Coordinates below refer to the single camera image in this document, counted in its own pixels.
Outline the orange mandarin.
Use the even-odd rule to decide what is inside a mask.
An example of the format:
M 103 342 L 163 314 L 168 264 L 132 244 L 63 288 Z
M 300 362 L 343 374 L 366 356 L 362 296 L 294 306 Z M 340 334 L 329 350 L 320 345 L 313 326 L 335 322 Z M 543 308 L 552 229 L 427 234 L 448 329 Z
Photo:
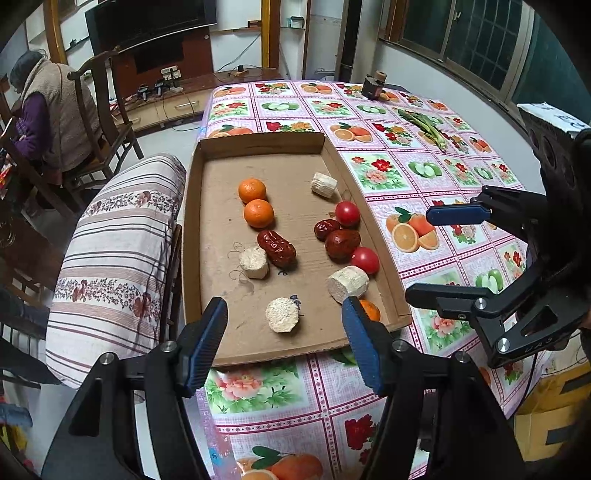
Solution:
M 256 178 L 247 178 L 238 185 L 238 196 L 243 204 L 253 200 L 266 200 L 266 184 Z
M 365 311 L 365 313 L 366 313 L 367 317 L 370 319 L 370 321 L 374 321 L 374 322 L 381 321 L 381 311 L 377 307 L 376 304 L 374 304 L 373 302 L 370 302 L 366 299 L 360 299 L 360 304 L 362 305 L 363 310 Z
M 273 206 L 263 199 L 253 199 L 243 208 L 243 217 L 250 227 L 264 229 L 273 224 Z

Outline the red cherry tomato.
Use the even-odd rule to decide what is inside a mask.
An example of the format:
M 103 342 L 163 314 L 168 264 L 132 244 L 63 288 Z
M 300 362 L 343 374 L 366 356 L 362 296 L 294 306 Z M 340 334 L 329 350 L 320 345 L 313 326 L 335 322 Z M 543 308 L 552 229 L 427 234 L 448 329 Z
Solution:
M 380 270 L 380 260 L 376 252 L 368 247 L 358 247 L 353 252 L 351 264 L 363 270 L 368 276 Z
M 361 220 L 360 210 L 351 201 L 341 201 L 335 205 L 335 220 L 344 227 L 355 228 Z

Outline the white yam chunk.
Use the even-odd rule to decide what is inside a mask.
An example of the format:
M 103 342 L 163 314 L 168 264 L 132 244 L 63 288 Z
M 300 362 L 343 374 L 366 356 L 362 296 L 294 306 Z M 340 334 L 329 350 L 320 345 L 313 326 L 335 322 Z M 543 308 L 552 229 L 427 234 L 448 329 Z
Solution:
M 315 172 L 311 179 L 311 192 L 325 199 L 332 199 L 337 192 L 338 180 L 332 176 Z
M 369 284 L 370 278 L 367 273 L 354 265 L 335 271 L 327 279 L 329 295 L 339 304 L 349 297 L 362 297 L 367 292 Z
M 270 271 L 266 252 L 259 246 L 245 249 L 238 257 L 239 267 L 249 279 L 262 280 Z

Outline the round dark red jujube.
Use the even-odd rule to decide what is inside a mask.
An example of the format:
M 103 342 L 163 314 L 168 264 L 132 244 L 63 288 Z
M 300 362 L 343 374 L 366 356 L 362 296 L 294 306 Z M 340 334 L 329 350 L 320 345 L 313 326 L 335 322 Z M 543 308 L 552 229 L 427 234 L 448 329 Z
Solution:
M 335 261 L 346 261 L 361 244 L 361 235 L 356 230 L 339 229 L 325 239 L 325 251 Z

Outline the small dark red jujube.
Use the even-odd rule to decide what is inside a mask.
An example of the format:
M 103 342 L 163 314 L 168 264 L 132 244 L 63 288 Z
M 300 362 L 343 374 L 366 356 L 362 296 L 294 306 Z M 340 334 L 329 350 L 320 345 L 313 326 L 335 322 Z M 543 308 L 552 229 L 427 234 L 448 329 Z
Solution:
M 339 229 L 341 229 L 341 225 L 335 219 L 321 220 L 315 224 L 315 237 L 317 237 L 318 240 L 325 242 L 325 239 L 329 237 L 329 234 Z

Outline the long red jujube date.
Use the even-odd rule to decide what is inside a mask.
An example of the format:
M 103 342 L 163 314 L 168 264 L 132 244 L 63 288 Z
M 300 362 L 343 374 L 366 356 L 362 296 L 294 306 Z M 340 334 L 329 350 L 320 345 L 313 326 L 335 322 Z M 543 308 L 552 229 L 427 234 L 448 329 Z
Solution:
M 280 269 L 290 269 L 297 258 L 294 245 L 274 230 L 263 230 L 257 235 L 257 244 L 262 248 L 270 262 Z

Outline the striped floral cushion chair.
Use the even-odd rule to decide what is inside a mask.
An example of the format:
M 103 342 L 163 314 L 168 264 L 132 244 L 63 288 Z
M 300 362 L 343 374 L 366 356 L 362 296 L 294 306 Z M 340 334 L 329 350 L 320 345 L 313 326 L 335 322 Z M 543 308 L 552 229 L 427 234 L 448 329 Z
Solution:
M 54 290 L 45 363 L 78 389 L 106 352 L 125 359 L 158 343 L 166 270 L 186 169 L 145 157 L 115 175 L 77 222 Z

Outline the yellow cardboard box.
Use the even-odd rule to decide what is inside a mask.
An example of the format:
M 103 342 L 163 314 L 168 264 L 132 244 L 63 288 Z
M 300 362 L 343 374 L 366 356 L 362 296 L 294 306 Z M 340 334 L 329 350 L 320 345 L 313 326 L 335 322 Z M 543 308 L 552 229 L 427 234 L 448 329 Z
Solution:
M 514 416 L 514 433 L 523 459 L 536 462 L 557 454 L 571 438 L 590 398 L 590 364 L 544 377 Z

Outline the green leafy vegetable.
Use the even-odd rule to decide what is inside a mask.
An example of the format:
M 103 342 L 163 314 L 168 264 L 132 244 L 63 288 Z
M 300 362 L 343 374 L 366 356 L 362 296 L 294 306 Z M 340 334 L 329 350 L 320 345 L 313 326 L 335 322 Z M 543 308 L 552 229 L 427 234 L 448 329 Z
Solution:
M 437 126 L 432 123 L 429 117 L 420 112 L 414 112 L 401 108 L 397 110 L 397 113 L 401 119 L 406 120 L 407 122 L 410 122 L 420 128 L 425 136 L 431 139 L 442 153 L 447 152 L 447 141 L 445 137 L 437 128 Z

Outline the brown cardboard tray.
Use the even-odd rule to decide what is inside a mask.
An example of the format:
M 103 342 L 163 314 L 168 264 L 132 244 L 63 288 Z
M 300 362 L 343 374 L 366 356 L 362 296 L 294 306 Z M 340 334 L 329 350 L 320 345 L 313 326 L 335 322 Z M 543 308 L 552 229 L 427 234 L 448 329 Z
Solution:
M 359 208 L 349 237 L 373 250 L 379 269 L 363 298 L 391 331 L 411 323 L 404 288 L 382 230 L 345 161 L 321 133 L 264 133 L 204 139 L 187 176 L 182 235 L 184 313 L 228 304 L 214 358 L 239 366 L 346 345 L 341 306 L 328 280 L 346 266 L 339 242 L 315 225 L 342 200 Z

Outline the small dark jar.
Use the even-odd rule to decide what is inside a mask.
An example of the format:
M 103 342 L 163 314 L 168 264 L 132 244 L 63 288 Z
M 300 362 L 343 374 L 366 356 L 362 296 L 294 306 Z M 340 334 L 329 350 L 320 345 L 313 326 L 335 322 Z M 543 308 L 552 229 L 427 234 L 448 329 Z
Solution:
M 362 95 L 369 100 L 378 100 L 383 92 L 387 74 L 376 70 L 374 74 L 368 74 L 363 81 Z

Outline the dark wooden chair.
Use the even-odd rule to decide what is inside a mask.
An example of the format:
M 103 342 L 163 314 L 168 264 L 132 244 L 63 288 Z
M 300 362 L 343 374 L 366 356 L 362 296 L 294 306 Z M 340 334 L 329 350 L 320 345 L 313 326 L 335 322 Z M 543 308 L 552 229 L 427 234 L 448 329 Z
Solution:
M 85 188 L 96 188 L 106 184 L 119 173 L 123 160 L 131 150 L 134 151 L 138 159 L 144 157 L 132 122 L 127 116 L 123 97 L 117 87 L 114 87 L 114 93 L 120 117 L 118 124 L 115 123 L 111 114 L 107 68 L 111 65 L 111 58 L 117 54 L 118 49 L 102 52 L 84 62 L 78 70 L 67 74 L 67 78 L 74 83 L 77 105 L 91 146 L 92 159 L 80 172 L 65 179 L 66 186 L 71 193 L 78 193 Z M 86 74 L 92 76 L 94 84 L 101 136 L 94 133 L 90 110 L 84 100 L 82 80 Z

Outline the seated person in vest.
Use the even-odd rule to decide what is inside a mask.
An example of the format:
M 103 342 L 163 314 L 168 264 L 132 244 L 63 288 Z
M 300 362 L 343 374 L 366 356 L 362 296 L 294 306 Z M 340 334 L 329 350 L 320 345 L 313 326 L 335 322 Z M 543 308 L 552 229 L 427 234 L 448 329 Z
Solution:
M 76 84 L 68 78 L 72 71 L 39 51 L 27 51 L 9 74 L 21 100 L 14 148 L 56 187 L 65 176 L 88 165 L 93 152 L 77 103 Z

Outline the wooden tv cabinet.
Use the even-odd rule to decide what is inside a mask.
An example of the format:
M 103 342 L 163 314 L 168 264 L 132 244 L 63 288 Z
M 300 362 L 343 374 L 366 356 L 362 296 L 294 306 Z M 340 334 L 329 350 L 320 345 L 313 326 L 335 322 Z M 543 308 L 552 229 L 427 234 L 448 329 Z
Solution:
M 162 79 L 160 70 L 176 65 L 181 78 Z M 236 92 L 245 82 L 280 80 L 276 68 L 245 66 L 242 73 L 213 67 L 211 36 L 207 28 L 176 33 L 131 47 L 111 58 L 113 88 L 122 95 L 133 130 L 151 130 L 200 118 L 211 93 Z

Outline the white power strip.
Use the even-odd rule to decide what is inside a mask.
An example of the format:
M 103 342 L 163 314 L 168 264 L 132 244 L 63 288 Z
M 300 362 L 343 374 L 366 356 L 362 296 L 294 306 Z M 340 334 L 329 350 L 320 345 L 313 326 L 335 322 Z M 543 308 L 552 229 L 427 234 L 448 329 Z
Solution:
M 181 78 L 181 72 L 176 65 L 162 68 L 160 70 L 162 79 L 166 82 L 174 82 Z

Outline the black television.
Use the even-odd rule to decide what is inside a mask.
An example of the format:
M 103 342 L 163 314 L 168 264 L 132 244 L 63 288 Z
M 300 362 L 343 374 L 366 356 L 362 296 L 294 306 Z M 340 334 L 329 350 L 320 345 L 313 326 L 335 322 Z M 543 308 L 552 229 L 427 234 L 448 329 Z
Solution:
M 100 1 L 85 12 L 95 54 L 128 49 L 151 40 L 216 24 L 211 0 Z

